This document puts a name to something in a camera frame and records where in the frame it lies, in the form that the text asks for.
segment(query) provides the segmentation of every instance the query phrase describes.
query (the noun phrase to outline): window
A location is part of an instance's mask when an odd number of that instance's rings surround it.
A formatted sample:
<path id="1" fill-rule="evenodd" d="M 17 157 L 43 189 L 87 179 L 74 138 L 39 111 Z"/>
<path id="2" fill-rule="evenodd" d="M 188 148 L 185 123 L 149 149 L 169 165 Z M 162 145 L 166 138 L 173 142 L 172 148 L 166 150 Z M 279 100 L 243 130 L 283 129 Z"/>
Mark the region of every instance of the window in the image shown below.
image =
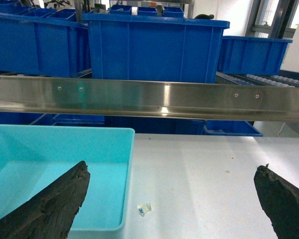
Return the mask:
<path id="1" fill-rule="evenodd" d="M 246 36 L 292 38 L 299 24 L 299 0 L 254 0 Z"/>

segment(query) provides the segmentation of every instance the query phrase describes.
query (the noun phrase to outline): blue plastic crate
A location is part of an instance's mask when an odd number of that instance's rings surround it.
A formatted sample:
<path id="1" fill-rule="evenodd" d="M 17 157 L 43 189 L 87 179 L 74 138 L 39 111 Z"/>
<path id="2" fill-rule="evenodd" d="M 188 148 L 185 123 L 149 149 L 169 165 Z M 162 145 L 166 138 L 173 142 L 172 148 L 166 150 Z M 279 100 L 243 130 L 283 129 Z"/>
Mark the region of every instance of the blue plastic crate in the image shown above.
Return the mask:
<path id="1" fill-rule="evenodd" d="M 42 114 L 0 112 L 0 124 L 31 124 Z"/>
<path id="2" fill-rule="evenodd" d="M 162 16 L 184 18 L 184 12 L 179 7 L 165 6 Z"/>
<path id="3" fill-rule="evenodd" d="M 133 141 L 127 128 L 0 125 L 0 218 L 84 160 L 91 178 L 69 239 L 117 238 L 126 218 Z"/>
<path id="4" fill-rule="evenodd" d="M 132 6 L 128 6 L 128 5 L 113 5 L 110 8 L 110 14 L 132 15 Z"/>
<path id="5" fill-rule="evenodd" d="M 93 78 L 215 82 L 227 21 L 95 13 L 83 19 Z"/>
<path id="6" fill-rule="evenodd" d="M 157 16 L 155 7 L 138 7 L 138 16 Z"/>
<path id="7" fill-rule="evenodd" d="M 15 13 L 15 14 L 17 14 L 17 15 L 24 15 L 24 14 L 29 13 L 29 12 L 31 12 L 31 11 L 35 11 L 35 8 L 32 7 L 32 6 L 23 6 L 23 7 L 21 8 L 21 11 Z"/>
<path id="8" fill-rule="evenodd" d="M 263 136 L 247 121 L 208 120 L 204 131 L 207 135 Z"/>
<path id="9" fill-rule="evenodd" d="M 33 11 L 27 12 L 23 15 L 24 16 L 47 17 L 55 12 L 56 12 L 56 10 L 53 8 L 38 8 Z"/>
<path id="10" fill-rule="evenodd" d="M 53 117 L 52 121 L 53 125 L 58 126 L 103 127 L 105 123 L 105 117 L 93 115 L 57 114 L 55 117 Z"/>
<path id="11" fill-rule="evenodd" d="M 76 21 L 75 10 L 73 9 L 62 9 L 49 15 L 47 18 L 66 21 Z"/>
<path id="12" fill-rule="evenodd" d="M 14 14 L 22 11 L 22 5 L 16 0 L 0 0 L 0 12 Z"/>
<path id="13" fill-rule="evenodd" d="M 203 134 L 204 120 L 143 117 L 105 117 L 106 127 L 133 128 L 136 133 Z"/>
<path id="14" fill-rule="evenodd" d="M 40 117 L 36 118 L 30 123 L 30 125 L 53 125 L 54 114 L 42 114 Z"/>
<path id="15" fill-rule="evenodd" d="M 0 13 L 0 71 L 77 77 L 91 67 L 89 51 L 83 24 Z"/>
<path id="16" fill-rule="evenodd" d="M 227 74 L 278 75 L 292 40 L 224 36 L 217 70 Z"/>

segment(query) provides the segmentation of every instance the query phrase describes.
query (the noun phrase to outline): white table surface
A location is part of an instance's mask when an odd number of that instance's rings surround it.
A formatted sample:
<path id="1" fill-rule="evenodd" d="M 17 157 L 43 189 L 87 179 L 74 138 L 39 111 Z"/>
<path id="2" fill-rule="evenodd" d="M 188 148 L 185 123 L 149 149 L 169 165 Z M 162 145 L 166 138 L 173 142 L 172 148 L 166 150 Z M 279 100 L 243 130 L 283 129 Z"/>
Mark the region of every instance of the white table surface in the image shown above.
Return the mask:
<path id="1" fill-rule="evenodd" d="M 267 163 L 299 187 L 299 138 L 136 134 L 124 238 L 276 239 L 253 181 Z"/>

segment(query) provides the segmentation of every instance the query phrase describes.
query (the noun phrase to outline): white cable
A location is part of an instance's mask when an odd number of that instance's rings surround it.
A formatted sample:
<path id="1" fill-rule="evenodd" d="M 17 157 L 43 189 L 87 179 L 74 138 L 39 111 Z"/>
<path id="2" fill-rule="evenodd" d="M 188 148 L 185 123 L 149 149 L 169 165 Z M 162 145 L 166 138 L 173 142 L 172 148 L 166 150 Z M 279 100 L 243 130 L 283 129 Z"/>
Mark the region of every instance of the white cable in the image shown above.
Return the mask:
<path id="1" fill-rule="evenodd" d="M 281 126 L 281 128 L 280 128 L 279 132 L 277 133 L 277 137 L 280 137 L 280 136 L 279 136 L 279 134 L 280 134 L 280 133 L 281 133 L 281 131 L 283 130 L 283 127 L 285 126 L 285 123 L 286 123 L 286 122 L 284 122 L 284 123 L 283 123 L 283 126 Z"/>

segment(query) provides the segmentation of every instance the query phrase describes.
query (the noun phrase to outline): debris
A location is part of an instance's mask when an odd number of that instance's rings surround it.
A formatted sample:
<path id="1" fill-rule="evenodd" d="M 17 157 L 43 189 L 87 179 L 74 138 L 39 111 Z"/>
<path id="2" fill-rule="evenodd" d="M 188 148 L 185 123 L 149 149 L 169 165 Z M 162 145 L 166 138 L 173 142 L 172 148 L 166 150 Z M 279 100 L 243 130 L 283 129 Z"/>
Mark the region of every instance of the debris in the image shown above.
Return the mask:
<path id="1" fill-rule="evenodd" d="M 139 211 L 139 214 L 142 217 L 144 217 L 147 212 L 151 211 L 151 205 L 150 205 L 150 203 L 147 203 L 147 204 L 138 204 L 138 211 Z"/>

